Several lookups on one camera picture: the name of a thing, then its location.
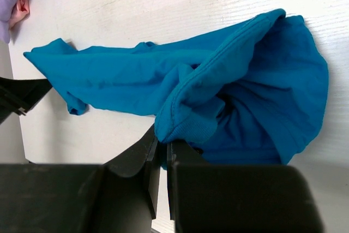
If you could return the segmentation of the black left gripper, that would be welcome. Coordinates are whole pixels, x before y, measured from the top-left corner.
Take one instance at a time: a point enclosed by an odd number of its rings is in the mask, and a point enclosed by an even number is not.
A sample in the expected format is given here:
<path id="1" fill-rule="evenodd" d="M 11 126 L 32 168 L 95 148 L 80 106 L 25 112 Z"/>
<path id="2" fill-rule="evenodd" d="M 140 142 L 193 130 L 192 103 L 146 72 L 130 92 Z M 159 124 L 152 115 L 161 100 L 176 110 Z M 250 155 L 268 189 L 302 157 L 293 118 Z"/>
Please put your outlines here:
<path id="1" fill-rule="evenodd" d="M 25 116 L 51 88 L 47 79 L 13 80 L 1 77 L 1 124 L 12 113 Z"/>

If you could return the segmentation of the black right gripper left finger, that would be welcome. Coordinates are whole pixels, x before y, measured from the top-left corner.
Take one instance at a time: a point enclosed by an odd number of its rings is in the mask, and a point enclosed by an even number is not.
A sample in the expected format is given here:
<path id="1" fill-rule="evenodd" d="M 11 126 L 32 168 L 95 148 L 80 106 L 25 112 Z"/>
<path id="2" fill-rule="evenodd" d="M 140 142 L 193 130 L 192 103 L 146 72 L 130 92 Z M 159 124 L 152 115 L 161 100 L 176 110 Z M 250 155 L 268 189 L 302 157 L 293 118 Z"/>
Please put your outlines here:
<path id="1" fill-rule="evenodd" d="M 151 126 L 139 141 L 105 163 L 105 166 L 120 178 L 131 179 L 140 176 L 141 189 L 145 193 L 151 218 L 155 219 L 158 206 L 160 157 L 154 126 Z"/>

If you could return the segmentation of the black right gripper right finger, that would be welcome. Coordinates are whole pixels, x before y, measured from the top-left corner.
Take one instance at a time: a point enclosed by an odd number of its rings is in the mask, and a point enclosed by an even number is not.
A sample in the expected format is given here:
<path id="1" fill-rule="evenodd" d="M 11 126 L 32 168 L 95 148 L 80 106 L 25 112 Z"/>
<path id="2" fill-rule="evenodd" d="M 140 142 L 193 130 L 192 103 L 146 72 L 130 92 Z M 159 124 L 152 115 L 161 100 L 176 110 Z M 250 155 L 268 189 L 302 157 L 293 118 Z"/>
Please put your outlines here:
<path id="1" fill-rule="evenodd" d="M 208 163 L 184 141 L 167 145 L 167 190 L 172 220 L 203 220 Z"/>

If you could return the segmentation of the blue t-shirt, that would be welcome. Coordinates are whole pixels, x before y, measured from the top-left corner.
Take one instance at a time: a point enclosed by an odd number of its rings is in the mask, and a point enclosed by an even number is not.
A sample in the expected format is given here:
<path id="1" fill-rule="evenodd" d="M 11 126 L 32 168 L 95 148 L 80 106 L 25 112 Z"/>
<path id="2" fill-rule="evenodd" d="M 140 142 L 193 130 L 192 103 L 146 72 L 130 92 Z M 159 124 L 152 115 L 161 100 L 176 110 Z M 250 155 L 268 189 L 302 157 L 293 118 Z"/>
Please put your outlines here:
<path id="1" fill-rule="evenodd" d="M 189 39 L 25 52 L 72 115 L 89 106 L 155 117 L 212 164 L 287 164 L 318 136 L 329 72 L 302 16 L 283 9 Z"/>

